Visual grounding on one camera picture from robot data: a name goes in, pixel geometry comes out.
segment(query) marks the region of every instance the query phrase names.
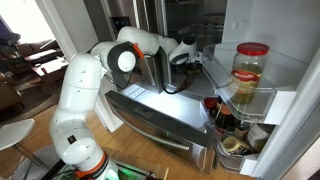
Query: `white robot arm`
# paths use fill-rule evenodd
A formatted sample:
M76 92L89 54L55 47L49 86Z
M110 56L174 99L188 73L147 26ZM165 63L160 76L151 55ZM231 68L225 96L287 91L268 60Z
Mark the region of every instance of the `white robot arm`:
M96 103L101 78L107 71L132 71L138 57L154 55L159 47L173 64L197 59L196 44L191 39L178 45L174 39L134 27L122 28L115 42L101 42L90 54L79 53L72 58L50 122L50 135L59 157L76 166L80 179L117 179L116 164L94 140L85 122Z

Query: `stainless steel refrigerator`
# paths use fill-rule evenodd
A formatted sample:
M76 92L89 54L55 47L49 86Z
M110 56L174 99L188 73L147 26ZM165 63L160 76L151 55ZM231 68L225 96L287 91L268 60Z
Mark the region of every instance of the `stainless steel refrigerator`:
M276 128L260 154L249 155L236 163L225 155L217 156L222 166L228 170L263 179L280 179L319 137L319 1L37 0L37 3L68 59L78 52L86 52L99 41L115 40L117 30L122 25L136 26L174 37L178 41L184 35L191 35L197 40L198 50L220 42L244 41L262 42L273 49L279 56L273 56L276 58L266 73L266 78L271 81L266 89L271 89L272 97L269 96L270 101L268 100L267 108L262 110L263 116L259 123L275 124ZM222 51L219 51L219 47L223 50L223 45L217 46L217 50L213 52L218 61L221 60L219 57L224 57ZM174 87L179 82L179 75L173 73L172 69L175 67L163 58L163 67L166 67L163 69L163 79L168 88ZM152 82L150 79L153 79L157 82L157 67L152 64L153 60L146 61L150 61L146 63L147 74L143 73L144 67L139 65L137 69L140 69L142 75L137 71L138 77L142 81ZM205 119L201 115L201 100L204 97L218 93L227 98L223 89L219 88L220 80L215 78L214 73L220 72L219 67L224 68L228 63L224 65L221 61L218 64L220 65L215 66L206 61L204 70L208 71L209 77L199 78L194 87L174 96L162 92L160 86L150 87L150 83L149 86L136 83L120 91L103 79L95 110L110 131L116 130L126 121L123 116L141 114L140 110L144 108L150 108L148 112L151 114L160 113L159 116L165 115L170 121L174 120L173 124L177 128L186 125L186 131L163 136L165 132L174 131L170 129L170 123L152 124L148 116L139 115L134 116L134 122L126 122L140 133L151 133L152 136L149 137L154 138L157 143L162 143L159 138L167 138L165 143L173 141L171 145L162 143L162 146L187 161L196 162L194 164L200 170L209 172L214 164L213 150L216 150L216 155L219 155L219 151L208 138L205 124L195 119ZM119 83L128 80L126 76L110 74L110 77ZM119 98L124 98L123 102L137 102L137 106L133 108L136 111L128 113L128 107L123 107L121 101L112 99L118 95ZM180 108L170 111L165 105L159 105L164 103L163 99L167 103L176 103ZM146 122L151 123L151 126L143 126ZM197 134L200 140L189 137L187 134L190 133Z

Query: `refrigerator drawer handle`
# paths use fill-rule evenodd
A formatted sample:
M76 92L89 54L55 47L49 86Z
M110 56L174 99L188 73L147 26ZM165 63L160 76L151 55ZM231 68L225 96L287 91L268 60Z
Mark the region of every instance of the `refrigerator drawer handle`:
M150 139L152 139L154 141L157 141L159 143L162 143L162 144L165 144L165 145L169 145L169 146L172 146L172 147L175 147L175 148L178 148L178 149L182 149L182 150L186 150L186 151L189 150L188 146L185 146L185 145L182 145L182 144L179 144L179 143L175 143L175 142L172 142L172 141L168 141L168 140L165 140L165 139L158 138L156 136L153 136L151 134L148 134L148 133L136 128L132 124L128 123L128 121L126 121L126 122L127 122L127 125L130 126L132 129L136 130L138 133L140 133L140 134L142 134L142 135L144 135L144 136L146 136L146 137L148 137L148 138L150 138Z

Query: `wooden floor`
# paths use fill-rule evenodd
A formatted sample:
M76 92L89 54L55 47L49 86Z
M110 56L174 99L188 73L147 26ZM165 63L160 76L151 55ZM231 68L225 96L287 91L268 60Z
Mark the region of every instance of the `wooden floor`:
M52 144L48 126L56 106L53 106L42 113L33 117L36 121L33 131L27 136L22 144L36 151L41 147ZM153 142L136 133L126 125L122 125L114 133L106 131L94 111L87 117L88 127L93 132L96 140L102 147L115 149L130 155L135 155L141 159L161 164L169 167L169 180L251 180L254 178L233 174L224 171L220 166L210 175L199 172L184 160L166 152ZM0 152L0 175L8 177L14 169L19 154L13 149L8 148Z

